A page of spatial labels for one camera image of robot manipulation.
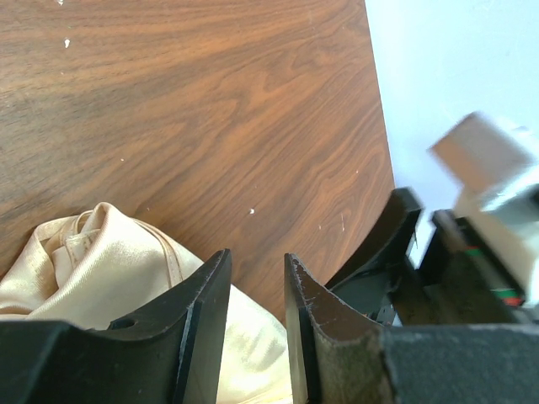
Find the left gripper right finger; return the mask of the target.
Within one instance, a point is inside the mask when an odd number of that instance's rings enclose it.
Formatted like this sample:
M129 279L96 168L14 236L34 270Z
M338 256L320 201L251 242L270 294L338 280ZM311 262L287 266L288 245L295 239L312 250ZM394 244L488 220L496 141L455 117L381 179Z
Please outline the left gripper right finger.
M384 327L284 258L296 403L535 403L535 325Z

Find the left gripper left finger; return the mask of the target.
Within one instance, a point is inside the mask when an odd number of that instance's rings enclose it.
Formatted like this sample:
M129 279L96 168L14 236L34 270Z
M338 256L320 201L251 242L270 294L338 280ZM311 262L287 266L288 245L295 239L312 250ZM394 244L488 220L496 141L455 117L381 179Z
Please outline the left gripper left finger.
M62 321L1 325L4 403L213 403L232 255L98 331Z

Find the peach cloth napkin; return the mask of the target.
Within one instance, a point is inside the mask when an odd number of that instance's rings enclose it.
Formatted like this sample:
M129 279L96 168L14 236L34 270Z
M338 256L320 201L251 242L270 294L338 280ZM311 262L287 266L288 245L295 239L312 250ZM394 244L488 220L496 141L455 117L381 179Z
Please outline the peach cloth napkin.
M201 260L158 228L102 202L38 225L1 278L3 320L104 329L185 281ZM290 403L284 326L230 291L217 401Z

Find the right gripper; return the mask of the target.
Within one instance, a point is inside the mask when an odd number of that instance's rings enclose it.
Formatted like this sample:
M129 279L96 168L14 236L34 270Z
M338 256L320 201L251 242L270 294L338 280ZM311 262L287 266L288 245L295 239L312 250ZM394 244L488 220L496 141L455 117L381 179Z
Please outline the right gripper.
M408 258L422 207L411 189L394 189L365 240L326 288L367 316L389 306L404 326L538 324L538 305L468 220L432 216L434 234L418 268Z

